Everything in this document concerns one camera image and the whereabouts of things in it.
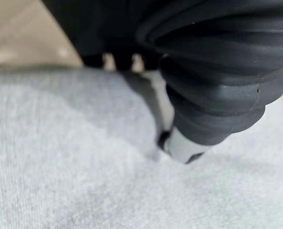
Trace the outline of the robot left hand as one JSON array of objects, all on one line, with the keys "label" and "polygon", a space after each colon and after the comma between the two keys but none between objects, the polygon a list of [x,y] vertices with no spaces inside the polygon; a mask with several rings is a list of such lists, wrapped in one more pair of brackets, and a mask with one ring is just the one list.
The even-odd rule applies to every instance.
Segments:
[{"label": "robot left hand", "polygon": [[46,0],[83,62],[141,55],[174,107],[164,151],[190,163],[283,95],[283,0]]}]

